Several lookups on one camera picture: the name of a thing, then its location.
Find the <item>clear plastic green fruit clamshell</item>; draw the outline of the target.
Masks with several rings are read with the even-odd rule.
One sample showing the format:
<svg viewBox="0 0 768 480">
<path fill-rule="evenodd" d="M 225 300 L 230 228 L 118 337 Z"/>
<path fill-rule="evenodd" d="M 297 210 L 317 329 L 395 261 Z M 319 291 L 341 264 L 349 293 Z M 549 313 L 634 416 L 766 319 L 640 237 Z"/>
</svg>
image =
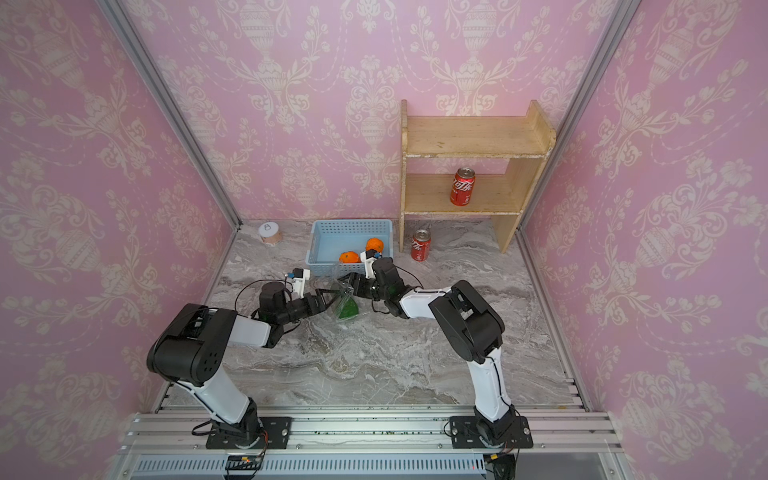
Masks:
<svg viewBox="0 0 768 480">
<path fill-rule="evenodd" d="M 332 316 L 342 321 L 355 319 L 360 309 L 353 285 L 347 280 L 336 279 L 332 283 L 332 290 L 336 292 L 335 301 L 331 306 Z"/>
</svg>

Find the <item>orange fruit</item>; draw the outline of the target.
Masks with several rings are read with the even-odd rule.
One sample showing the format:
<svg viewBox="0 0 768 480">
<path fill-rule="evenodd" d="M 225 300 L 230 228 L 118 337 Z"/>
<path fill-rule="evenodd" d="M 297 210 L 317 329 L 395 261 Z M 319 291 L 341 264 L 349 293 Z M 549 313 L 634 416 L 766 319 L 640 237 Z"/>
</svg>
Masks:
<svg viewBox="0 0 768 480">
<path fill-rule="evenodd" d="M 354 251 L 343 252 L 339 256 L 339 262 L 342 264 L 356 264 L 360 262 L 360 256 Z"/>
<path fill-rule="evenodd" d="M 368 250 L 374 250 L 374 251 L 376 251 L 376 252 L 378 252 L 378 253 L 382 253 L 382 252 L 383 252 L 383 250 L 384 250 L 384 243 L 383 243 L 383 241 L 382 241 L 381 239 L 379 239 L 379 238 L 370 238 L 370 239 L 369 239 L 369 240 L 366 242 L 366 247 L 365 247 L 365 250 L 366 250 L 366 251 L 368 251 Z"/>
</svg>

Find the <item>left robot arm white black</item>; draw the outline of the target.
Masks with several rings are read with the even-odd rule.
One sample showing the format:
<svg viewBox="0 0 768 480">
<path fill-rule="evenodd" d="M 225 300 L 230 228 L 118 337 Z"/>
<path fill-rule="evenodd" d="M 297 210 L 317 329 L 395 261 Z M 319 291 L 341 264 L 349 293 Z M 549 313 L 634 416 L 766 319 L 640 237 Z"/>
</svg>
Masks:
<svg viewBox="0 0 768 480">
<path fill-rule="evenodd" d="M 288 296 L 282 282 L 266 283 L 250 316 L 226 308 L 186 304 L 147 354 L 147 369 L 190 394 L 208 412 L 212 445 L 241 449 L 268 447 L 269 433 L 256 402 L 243 393 L 222 366 L 232 344 L 273 348 L 288 324 L 325 312 L 340 298 L 335 289 Z"/>
</svg>

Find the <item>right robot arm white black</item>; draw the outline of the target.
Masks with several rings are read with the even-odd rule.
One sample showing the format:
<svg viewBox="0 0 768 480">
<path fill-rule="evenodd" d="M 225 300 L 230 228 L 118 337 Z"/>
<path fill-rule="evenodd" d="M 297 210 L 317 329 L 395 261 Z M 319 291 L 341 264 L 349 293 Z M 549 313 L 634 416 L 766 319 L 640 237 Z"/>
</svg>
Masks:
<svg viewBox="0 0 768 480">
<path fill-rule="evenodd" d="M 502 374 L 505 324 L 474 286 L 466 280 L 439 289 L 410 286 L 390 257 L 374 260 L 367 274 L 349 273 L 339 282 L 358 298 L 384 303 L 393 316 L 436 321 L 454 352 L 467 363 L 481 438 L 491 446 L 513 441 L 522 417 L 507 394 Z"/>
</svg>

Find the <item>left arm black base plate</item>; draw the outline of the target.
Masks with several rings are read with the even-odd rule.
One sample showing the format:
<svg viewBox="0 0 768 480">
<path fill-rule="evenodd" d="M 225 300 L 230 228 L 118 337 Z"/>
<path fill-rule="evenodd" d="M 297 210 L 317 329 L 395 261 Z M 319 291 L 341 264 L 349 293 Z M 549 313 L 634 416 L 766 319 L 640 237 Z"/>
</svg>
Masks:
<svg viewBox="0 0 768 480">
<path fill-rule="evenodd" d="M 236 425 L 213 421 L 206 448 L 284 450 L 290 439 L 291 426 L 291 417 L 244 419 Z"/>
</svg>

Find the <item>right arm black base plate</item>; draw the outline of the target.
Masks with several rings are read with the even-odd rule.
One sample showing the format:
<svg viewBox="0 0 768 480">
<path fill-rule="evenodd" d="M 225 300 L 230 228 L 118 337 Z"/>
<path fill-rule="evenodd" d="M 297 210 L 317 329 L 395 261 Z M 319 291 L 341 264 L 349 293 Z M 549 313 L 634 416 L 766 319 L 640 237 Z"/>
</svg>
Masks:
<svg viewBox="0 0 768 480">
<path fill-rule="evenodd" d="M 494 422 L 482 416 L 453 416 L 448 420 L 446 433 L 454 449 L 516 450 L 534 446 L 528 419 L 517 413 L 508 413 Z"/>
</svg>

